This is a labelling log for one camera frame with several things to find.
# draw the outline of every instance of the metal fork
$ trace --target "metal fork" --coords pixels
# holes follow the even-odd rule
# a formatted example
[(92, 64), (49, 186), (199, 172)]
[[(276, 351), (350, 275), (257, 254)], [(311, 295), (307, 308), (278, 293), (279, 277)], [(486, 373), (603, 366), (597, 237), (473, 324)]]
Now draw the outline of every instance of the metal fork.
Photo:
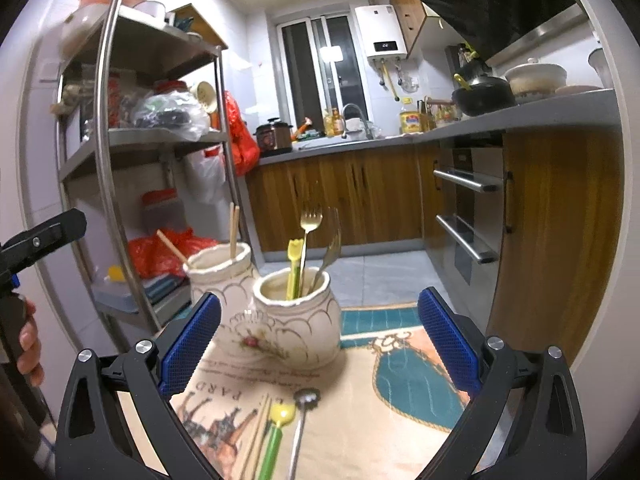
[(307, 235), (315, 231), (320, 227), (322, 223), (322, 206), (319, 203), (311, 206), (309, 202), (303, 202), (302, 214), (300, 215), (300, 227), (305, 231), (304, 242), (302, 243), (302, 257), (300, 258), (300, 284), (298, 285), (299, 298), (302, 296), (302, 291), (305, 290), (305, 261), (306, 261), (306, 237)]
[(342, 251), (342, 232), (340, 231), (340, 217), (338, 216), (338, 210), (333, 208), (332, 223), (334, 226), (334, 236), (331, 238), (331, 242), (329, 246), (326, 248), (326, 252), (324, 253), (324, 258), (322, 259), (322, 265), (318, 272), (316, 272), (316, 276), (314, 277), (313, 283), (309, 287), (309, 290), (306, 292), (307, 294), (311, 294), (311, 292), (316, 288), (318, 284), (318, 280), (322, 276), (322, 273), (333, 264), (338, 258), (340, 258), (340, 252)]

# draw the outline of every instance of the gray countertop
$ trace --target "gray countertop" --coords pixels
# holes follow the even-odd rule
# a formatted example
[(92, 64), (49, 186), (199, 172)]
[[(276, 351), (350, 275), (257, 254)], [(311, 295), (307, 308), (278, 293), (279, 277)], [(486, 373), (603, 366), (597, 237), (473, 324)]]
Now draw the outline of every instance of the gray countertop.
[(370, 150), (371, 148), (382, 148), (384, 146), (417, 144), (451, 137), (494, 132), (496, 130), (553, 126), (594, 126), (619, 129), (620, 114), (615, 91), (603, 89), (552, 97), (525, 105), (505, 108), (504, 110), (478, 117), (467, 118), (446, 126), (440, 126), (425, 134), (394, 136), (375, 140), (355, 140), (353, 142), (341, 142), (318, 148), (297, 150), (282, 155), (261, 157), (259, 165), (277, 164), (298, 158), (307, 158), (308, 156)]

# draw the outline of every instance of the finger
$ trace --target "finger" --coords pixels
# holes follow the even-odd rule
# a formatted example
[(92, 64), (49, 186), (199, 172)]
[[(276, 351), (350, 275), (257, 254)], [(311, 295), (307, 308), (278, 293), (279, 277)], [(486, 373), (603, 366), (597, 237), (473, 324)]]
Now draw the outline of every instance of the finger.
[(24, 303), (27, 304), (27, 316), (33, 316), (36, 313), (36, 306), (29, 300), (24, 300)]
[(36, 342), (29, 348), (26, 352), (24, 352), (19, 358), (17, 362), (18, 371), (24, 375), (31, 372), (40, 362), (40, 351), (42, 350), (42, 345), (39, 339), (36, 339)]
[(30, 375), (30, 379), (31, 386), (40, 386), (42, 384), (42, 382), (44, 381), (44, 368), (42, 368), (41, 364), (38, 364), (38, 366), (33, 369), (33, 372), (31, 372)]
[(20, 330), (20, 346), (23, 350), (28, 350), (38, 339), (38, 326), (36, 320), (33, 317), (28, 317), (27, 322)]

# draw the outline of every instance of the faucet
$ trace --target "faucet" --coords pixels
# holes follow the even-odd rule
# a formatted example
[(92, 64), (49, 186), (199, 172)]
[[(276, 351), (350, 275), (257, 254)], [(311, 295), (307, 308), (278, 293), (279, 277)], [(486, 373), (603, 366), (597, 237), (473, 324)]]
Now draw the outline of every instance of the faucet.
[[(344, 117), (344, 111), (347, 108), (349, 108), (350, 106), (354, 107), (356, 109), (356, 111), (358, 112), (360, 120), (362, 121), (362, 124), (364, 124), (364, 134), (367, 137), (367, 139), (373, 140), (373, 134), (371, 133), (371, 129), (369, 128), (369, 124), (367, 123), (367, 118), (364, 116), (364, 113), (362, 113), (362, 108), (360, 108), (358, 105), (356, 105), (354, 103), (347, 103), (342, 108), (342, 116)], [(343, 139), (347, 138), (347, 123), (346, 123), (346, 120), (344, 122), (344, 133), (342, 134), (342, 138)]]

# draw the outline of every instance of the silver drawer handle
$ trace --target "silver drawer handle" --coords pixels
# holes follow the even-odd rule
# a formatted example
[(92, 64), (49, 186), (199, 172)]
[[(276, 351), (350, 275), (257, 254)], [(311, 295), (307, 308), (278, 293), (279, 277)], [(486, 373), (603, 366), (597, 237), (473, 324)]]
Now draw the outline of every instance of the silver drawer handle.
[(433, 174), (444, 180), (449, 180), (454, 184), (460, 184), (460, 186), (468, 187), (478, 193), (491, 193), (498, 189), (498, 184), (478, 182), (477, 180), (471, 180), (470, 178), (465, 178), (457, 173), (451, 173), (449, 171), (433, 170)]
[(483, 253), (479, 253), (476, 251), (473, 246), (467, 242), (459, 232), (457, 232), (450, 224), (447, 222), (442, 216), (436, 215), (436, 220), (438, 223), (444, 228), (444, 230), (451, 235), (451, 237), (462, 246), (462, 248), (466, 251), (466, 253), (471, 256), (476, 264), (490, 264), (497, 260), (497, 256), (491, 251), (485, 251)]

